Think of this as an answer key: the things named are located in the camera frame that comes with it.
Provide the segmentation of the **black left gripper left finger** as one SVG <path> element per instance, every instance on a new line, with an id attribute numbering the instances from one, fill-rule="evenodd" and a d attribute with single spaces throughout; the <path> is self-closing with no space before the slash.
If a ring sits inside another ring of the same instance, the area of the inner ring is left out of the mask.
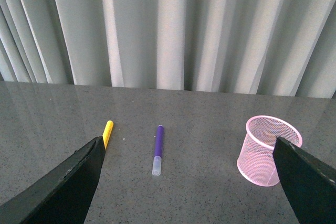
<path id="1" fill-rule="evenodd" d="M 1 223 L 84 223 L 106 149 L 95 137 L 23 192 L 1 205 Z"/>

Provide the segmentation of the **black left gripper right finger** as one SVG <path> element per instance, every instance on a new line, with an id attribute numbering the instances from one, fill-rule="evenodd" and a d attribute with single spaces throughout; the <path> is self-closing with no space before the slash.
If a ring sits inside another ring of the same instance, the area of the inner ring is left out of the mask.
<path id="1" fill-rule="evenodd" d="M 283 137 L 272 155 L 299 223 L 335 223 L 335 169 Z"/>

